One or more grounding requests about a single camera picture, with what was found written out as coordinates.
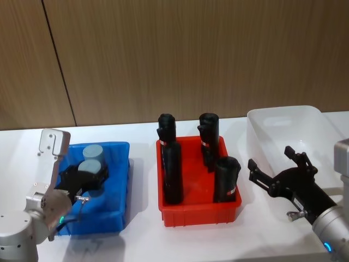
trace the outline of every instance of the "white table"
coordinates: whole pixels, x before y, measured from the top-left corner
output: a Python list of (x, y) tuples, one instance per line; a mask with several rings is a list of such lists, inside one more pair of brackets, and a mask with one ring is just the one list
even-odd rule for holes
[[(349, 112), (324, 114), (349, 137)], [(198, 135), (198, 121), (177, 122), (177, 136)], [(57, 237), (38, 246), (39, 261), (329, 261), (305, 219), (290, 223), (285, 199), (270, 198), (248, 180), (246, 118), (220, 120), (220, 135), (241, 166), (242, 207), (229, 224), (166, 228), (158, 209), (157, 123), (62, 128), (71, 144), (130, 143), (130, 222), (118, 235)], [(0, 132), (0, 210), (23, 210), (34, 181), (41, 129)]]

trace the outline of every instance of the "black cylinder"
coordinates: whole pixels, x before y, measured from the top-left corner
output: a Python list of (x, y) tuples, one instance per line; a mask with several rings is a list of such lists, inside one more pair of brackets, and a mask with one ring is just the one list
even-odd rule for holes
[(214, 173), (213, 201), (235, 201), (236, 182), (241, 166), (233, 157), (221, 157), (217, 160)]
[(172, 142), (163, 146), (164, 194), (168, 204), (183, 201), (182, 152), (180, 144)]
[(203, 163), (209, 172), (213, 172), (219, 158), (219, 117), (213, 113), (205, 113), (199, 120), (200, 125), (197, 128), (200, 131)]
[(162, 145), (172, 143), (176, 140), (176, 119), (171, 114), (161, 114), (157, 129)]

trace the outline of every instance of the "wood paneling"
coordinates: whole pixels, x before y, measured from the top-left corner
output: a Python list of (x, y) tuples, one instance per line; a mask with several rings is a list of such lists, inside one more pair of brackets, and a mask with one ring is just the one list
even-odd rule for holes
[(44, 0), (78, 125), (349, 110), (347, 0)]
[(0, 1), (0, 129), (74, 126), (40, 0)]

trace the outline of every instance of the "wooden wall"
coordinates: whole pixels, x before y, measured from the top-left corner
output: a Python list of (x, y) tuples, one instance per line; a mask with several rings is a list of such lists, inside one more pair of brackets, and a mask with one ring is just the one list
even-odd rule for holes
[(73, 126), (40, 0), (0, 1), (0, 129)]

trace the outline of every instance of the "blue plastic bin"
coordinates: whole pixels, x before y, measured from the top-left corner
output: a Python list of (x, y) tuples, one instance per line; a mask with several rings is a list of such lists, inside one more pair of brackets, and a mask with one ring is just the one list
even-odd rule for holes
[[(83, 161), (82, 151), (86, 146), (98, 144), (103, 147), (109, 170), (109, 178), (104, 183), (101, 196), (92, 198), (82, 208), (81, 220), (68, 223), (59, 235), (84, 235), (119, 232), (125, 227), (126, 194), (129, 170), (130, 144), (127, 142), (101, 142), (70, 145), (69, 152), (59, 166), (59, 172), (70, 165)], [(73, 205), (72, 211), (61, 219), (61, 223), (77, 219), (81, 202)]]

